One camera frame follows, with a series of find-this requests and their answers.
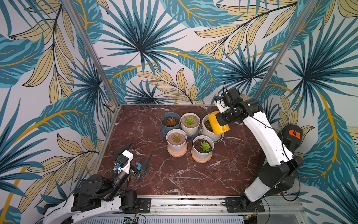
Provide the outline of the white pot pink soil succulent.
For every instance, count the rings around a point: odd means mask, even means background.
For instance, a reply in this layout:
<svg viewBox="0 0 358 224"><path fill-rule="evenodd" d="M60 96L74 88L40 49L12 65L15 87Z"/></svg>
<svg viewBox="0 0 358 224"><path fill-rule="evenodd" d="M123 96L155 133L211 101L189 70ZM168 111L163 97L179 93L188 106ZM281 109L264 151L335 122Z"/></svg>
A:
<svg viewBox="0 0 358 224"><path fill-rule="evenodd" d="M167 150L173 157L181 157L187 152L187 135L181 129L173 129L166 135Z"/></svg>

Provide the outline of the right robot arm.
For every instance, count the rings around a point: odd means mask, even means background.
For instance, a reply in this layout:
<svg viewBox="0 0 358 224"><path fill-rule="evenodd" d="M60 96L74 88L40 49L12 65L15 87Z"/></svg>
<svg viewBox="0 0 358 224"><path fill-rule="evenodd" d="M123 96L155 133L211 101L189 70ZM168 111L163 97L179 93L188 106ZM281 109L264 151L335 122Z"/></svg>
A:
<svg viewBox="0 0 358 224"><path fill-rule="evenodd" d="M303 130L296 125L275 130L260 103L256 99L244 100L235 88L215 96L214 102L218 111L209 115L214 134L227 132L232 122L243 123L256 138L267 160L238 201L226 200L224 204L227 209L239 212L262 212L262 199L272 195L273 188L291 178L303 165L303 159L294 156L295 150L301 146Z"/></svg>

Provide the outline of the large white round pot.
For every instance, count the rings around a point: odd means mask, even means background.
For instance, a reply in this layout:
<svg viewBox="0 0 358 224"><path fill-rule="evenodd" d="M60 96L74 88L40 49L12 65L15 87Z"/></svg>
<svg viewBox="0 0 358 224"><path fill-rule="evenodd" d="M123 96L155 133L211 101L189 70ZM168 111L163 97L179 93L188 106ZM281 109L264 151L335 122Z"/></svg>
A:
<svg viewBox="0 0 358 224"><path fill-rule="evenodd" d="M218 143L220 142L223 138L224 138L224 134L214 134L212 131L210 131L207 126L205 125L206 123L209 122L208 119L208 115L206 115L203 119L202 119L202 135L205 135L207 137L209 137L214 143Z"/></svg>

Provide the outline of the white ribbed pot green succulent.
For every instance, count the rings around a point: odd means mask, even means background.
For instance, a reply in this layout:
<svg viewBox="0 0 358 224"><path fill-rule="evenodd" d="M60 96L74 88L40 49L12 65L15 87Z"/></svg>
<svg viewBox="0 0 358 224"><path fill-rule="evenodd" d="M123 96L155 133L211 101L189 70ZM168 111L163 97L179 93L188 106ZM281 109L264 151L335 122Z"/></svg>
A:
<svg viewBox="0 0 358 224"><path fill-rule="evenodd" d="M182 130L187 137L193 138L199 133L200 118L194 113L186 113L180 119Z"/></svg>

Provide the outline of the white pot dark soil succulent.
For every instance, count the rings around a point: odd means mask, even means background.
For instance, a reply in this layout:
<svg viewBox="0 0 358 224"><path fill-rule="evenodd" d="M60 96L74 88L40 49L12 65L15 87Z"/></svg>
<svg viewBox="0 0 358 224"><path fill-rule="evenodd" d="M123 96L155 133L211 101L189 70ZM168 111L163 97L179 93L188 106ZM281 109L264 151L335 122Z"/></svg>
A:
<svg viewBox="0 0 358 224"><path fill-rule="evenodd" d="M199 135L193 140L192 157L199 163L206 163L212 157L214 142L205 135Z"/></svg>

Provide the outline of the yellow watering can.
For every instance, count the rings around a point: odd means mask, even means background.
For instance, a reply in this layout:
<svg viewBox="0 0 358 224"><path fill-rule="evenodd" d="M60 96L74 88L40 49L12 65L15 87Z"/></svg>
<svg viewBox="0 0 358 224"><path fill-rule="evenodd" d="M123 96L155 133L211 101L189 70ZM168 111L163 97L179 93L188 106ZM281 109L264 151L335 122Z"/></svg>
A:
<svg viewBox="0 0 358 224"><path fill-rule="evenodd" d="M212 127L214 134L222 134L230 130L230 127L228 124L221 126L219 123L219 120L216 115L221 116L222 114L219 111L212 112L208 115L208 119L210 122L210 125Z"/></svg>

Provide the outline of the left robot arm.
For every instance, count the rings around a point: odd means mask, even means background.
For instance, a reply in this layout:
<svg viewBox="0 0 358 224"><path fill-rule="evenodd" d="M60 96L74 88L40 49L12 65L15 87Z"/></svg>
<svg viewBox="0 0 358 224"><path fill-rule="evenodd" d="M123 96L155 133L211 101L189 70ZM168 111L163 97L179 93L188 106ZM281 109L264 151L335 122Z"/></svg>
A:
<svg viewBox="0 0 358 224"><path fill-rule="evenodd" d="M79 186L58 205L43 208L42 224L80 224L106 214L133 214L142 216L150 212L151 199L138 198L136 191L123 191L130 177L144 177L151 157L140 168L131 164L131 144L114 152L112 176L92 175L79 182Z"/></svg>

